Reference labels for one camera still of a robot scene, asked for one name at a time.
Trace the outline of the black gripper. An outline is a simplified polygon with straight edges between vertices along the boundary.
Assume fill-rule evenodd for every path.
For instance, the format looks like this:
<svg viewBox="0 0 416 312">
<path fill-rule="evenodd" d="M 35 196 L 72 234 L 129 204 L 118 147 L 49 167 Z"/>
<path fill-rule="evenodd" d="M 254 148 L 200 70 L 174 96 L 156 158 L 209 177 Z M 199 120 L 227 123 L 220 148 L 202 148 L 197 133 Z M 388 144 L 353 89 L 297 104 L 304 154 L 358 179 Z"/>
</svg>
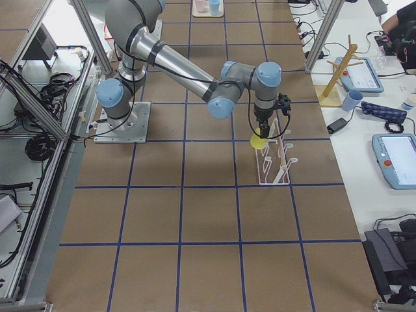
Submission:
<svg viewBox="0 0 416 312">
<path fill-rule="evenodd" d="M 260 138 L 268 138 L 270 132 L 270 126 L 268 124 L 268 119 L 273 115 L 274 109 L 267 108 L 263 109 L 254 105 L 254 114 L 256 116 L 256 121 L 259 124 L 260 129 Z"/>
</svg>

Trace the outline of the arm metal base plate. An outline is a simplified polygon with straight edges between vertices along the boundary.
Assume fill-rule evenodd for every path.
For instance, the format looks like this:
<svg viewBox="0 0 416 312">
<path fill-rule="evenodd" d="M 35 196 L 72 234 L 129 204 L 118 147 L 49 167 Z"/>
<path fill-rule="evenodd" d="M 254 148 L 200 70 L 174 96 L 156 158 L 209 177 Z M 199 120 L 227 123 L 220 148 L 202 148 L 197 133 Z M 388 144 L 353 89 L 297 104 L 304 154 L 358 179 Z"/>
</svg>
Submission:
<svg viewBox="0 0 416 312">
<path fill-rule="evenodd" d="M 145 143 L 148 133 L 151 102 L 130 102 L 133 107 L 127 121 L 124 119 L 113 120 L 107 117 L 104 109 L 101 110 L 101 118 L 106 119 L 97 127 L 98 136 L 94 142 L 98 144 L 130 144 Z"/>
</svg>

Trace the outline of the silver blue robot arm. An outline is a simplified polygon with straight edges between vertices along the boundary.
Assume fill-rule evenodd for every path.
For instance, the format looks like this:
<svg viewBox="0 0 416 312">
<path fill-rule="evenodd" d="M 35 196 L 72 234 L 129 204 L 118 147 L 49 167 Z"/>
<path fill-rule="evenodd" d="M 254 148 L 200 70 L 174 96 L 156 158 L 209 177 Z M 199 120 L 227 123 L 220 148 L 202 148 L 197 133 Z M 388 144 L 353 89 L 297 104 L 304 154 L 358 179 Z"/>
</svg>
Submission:
<svg viewBox="0 0 416 312">
<path fill-rule="evenodd" d="M 244 90 L 255 94 L 254 114 L 259 137 L 268 138 L 269 118 L 278 108 L 281 67 L 263 62 L 254 67 L 241 62 L 224 63 L 215 79 L 168 44 L 153 35 L 164 1 L 107 1 L 105 23 L 115 44 L 125 56 L 161 69 L 208 105 L 212 116 L 227 118 Z"/>
</svg>

